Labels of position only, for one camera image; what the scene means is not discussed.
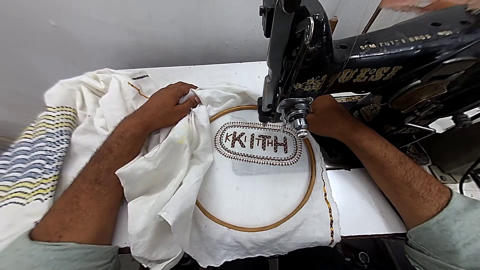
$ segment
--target finger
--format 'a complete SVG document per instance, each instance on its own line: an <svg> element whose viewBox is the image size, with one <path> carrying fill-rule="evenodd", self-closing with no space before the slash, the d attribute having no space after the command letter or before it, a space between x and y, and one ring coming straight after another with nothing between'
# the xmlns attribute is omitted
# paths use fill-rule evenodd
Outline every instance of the finger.
<svg viewBox="0 0 480 270"><path fill-rule="evenodd" d="M184 83L184 82L177 82L174 84L176 86L176 91L178 93L178 95L181 97L181 96L185 96L186 94L188 94L188 92L190 91L191 88L193 89L197 89L198 87L194 86L194 85L191 85L191 84L188 84L188 83Z"/></svg>
<svg viewBox="0 0 480 270"><path fill-rule="evenodd" d="M179 110L187 114L191 108L197 107L197 105L200 103L200 99L197 96L189 97L186 101L184 101L182 104L177 105Z"/></svg>

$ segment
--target embroidered letter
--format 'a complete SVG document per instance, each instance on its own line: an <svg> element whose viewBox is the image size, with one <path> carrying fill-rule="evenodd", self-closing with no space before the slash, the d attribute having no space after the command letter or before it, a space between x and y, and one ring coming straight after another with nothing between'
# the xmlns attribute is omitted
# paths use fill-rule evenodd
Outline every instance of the embroidered letter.
<svg viewBox="0 0 480 270"><path fill-rule="evenodd" d="M233 132L233 136L232 136L232 148L235 147L235 142L238 142L242 148L245 148L245 145L244 145L243 142L241 141L241 138L242 138L243 135L245 135L245 132L240 133L240 134L238 135L238 137L237 137L237 132L236 132L236 131Z"/></svg>
<svg viewBox="0 0 480 270"><path fill-rule="evenodd" d="M283 137L283 143L279 143L277 136L274 136L273 151L274 151L275 153L277 153L279 146L283 146L283 152L284 152L285 154L288 153L287 137L284 136L284 137Z"/></svg>
<svg viewBox="0 0 480 270"><path fill-rule="evenodd" d="M262 149L263 149L263 151L265 151L266 141L267 141L267 139L270 139L271 136L259 134L258 137L262 138Z"/></svg>
<svg viewBox="0 0 480 270"><path fill-rule="evenodd" d="M255 133L252 133L252 134L250 135L250 149L253 149L254 139L255 139Z"/></svg>
<svg viewBox="0 0 480 270"><path fill-rule="evenodd" d="M232 136L232 134L228 135L228 132L227 132L227 135L225 136L225 142L230 141L230 139L228 138L230 136Z"/></svg>

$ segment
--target electric cable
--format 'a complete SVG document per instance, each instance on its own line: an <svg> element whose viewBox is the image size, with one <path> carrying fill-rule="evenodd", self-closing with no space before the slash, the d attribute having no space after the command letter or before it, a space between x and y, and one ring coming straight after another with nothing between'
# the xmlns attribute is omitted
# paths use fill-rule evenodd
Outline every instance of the electric cable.
<svg viewBox="0 0 480 270"><path fill-rule="evenodd" d="M458 184L458 190L460 194L463 195L463 183L465 183L465 180L467 179L467 176L471 173L471 171L480 163L480 157L470 166L470 168L465 172L465 174L462 176L462 179L460 179L460 183Z"/></svg>

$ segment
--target striped fabric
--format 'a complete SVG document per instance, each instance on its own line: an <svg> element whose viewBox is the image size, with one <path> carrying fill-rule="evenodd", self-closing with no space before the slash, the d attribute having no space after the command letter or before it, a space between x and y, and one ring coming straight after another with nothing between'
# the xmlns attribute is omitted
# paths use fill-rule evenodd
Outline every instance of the striped fabric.
<svg viewBox="0 0 480 270"><path fill-rule="evenodd" d="M52 198L77 111L47 107L0 156L0 208Z"/></svg>

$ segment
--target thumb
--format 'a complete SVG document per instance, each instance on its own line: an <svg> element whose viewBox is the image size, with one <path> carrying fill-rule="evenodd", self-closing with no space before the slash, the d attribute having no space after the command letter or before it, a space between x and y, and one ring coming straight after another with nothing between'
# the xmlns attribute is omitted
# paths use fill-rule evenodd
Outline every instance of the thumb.
<svg viewBox="0 0 480 270"><path fill-rule="evenodd" d="M200 103L200 99L197 96L189 97L186 101L182 104L177 105L178 109L184 112L185 114L190 112L191 108L197 107Z"/></svg>

